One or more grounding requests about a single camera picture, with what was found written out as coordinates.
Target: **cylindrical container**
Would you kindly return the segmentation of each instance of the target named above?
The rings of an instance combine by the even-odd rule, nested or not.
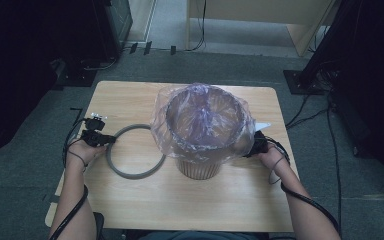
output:
[[[254,124],[244,100],[218,87],[192,84],[160,91],[151,132],[180,172],[203,180],[226,161],[249,153]]]

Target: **person's left hand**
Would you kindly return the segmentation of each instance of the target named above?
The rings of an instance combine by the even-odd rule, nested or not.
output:
[[[87,165],[90,162],[92,162],[92,160],[95,159],[96,156],[105,152],[106,149],[107,148],[105,146],[91,147],[87,145],[87,143],[83,140],[74,139],[72,141],[71,146],[68,148],[67,160],[68,158],[71,158],[71,157],[77,157],[74,155],[74,154],[77,154],[79,157],[83,159],[84,163]]]

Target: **wooden table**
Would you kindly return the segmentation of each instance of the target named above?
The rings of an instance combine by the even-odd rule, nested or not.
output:
[[[104,134],[115,134],[131,124],[149,124],[158,91],[169,84],[100,82],[86,116],[108,116]],[[276,92],[265,87],[219,86],[249,103],[257,121],[270,122],[264,133],[281,142],[296,165],[284,126]],[[122,171],[150,169],[161,153],[149,130],[123,134],[113,146],[112,159]],[[152,176],[128,180],[116,175],[105,160],[95,160],[85,173],[89,201],[105,216],[105,228],[208,230],[241,232],[290,232],[292,224],[285,193],[279,184],[269,185],[269,171],[255,158],[238,158],[222,166],[208,180],[192,180],[167,158]],[[56,190],[59,195],[63,178]],[[56,210],[51,203],[46,224]]]
[[[207,3],[205,19],[287,24],[298,55],[304,56],[320,26],[330,25],[340,0],[188,0],[186,49],[189,49],[190,18],[202,18],[204,2]]]

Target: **wrist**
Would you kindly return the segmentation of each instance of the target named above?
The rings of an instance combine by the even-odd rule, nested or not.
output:
[[[292,168],[289,166],[289,163],[285,158],[282,158],[279,163],[276,164],[273,171],[282,180],[283,178],[286,178],[290,175],[295,175],[294,171],[292,171]]]
[[[83,161],[74,155],[67,156],[65,171],[67,172],[81,172],[83,173],[86,170],[86,166]]]

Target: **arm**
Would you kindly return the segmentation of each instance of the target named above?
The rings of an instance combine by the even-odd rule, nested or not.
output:
[[[71,145],[69,151],[89,164],[95,155],[105,151],[105,147],[90,147],[82,140]],[[84,164],[78,156],[70,152],[67,153],[64,185],[49,237],[83,196]],[[87,199],[58,239],[96,239],[95,217]]]
[[[276,175],[287,188],[311,198],[284,158],[276,164],[276,161],[282,157],[276,148],[271,147],[267,153],[258,154],[258,157],[269,169],[275,168]],[[340,239],[332,223],[318,209],[289,194],[286,194],[286,198],[297,239]]]

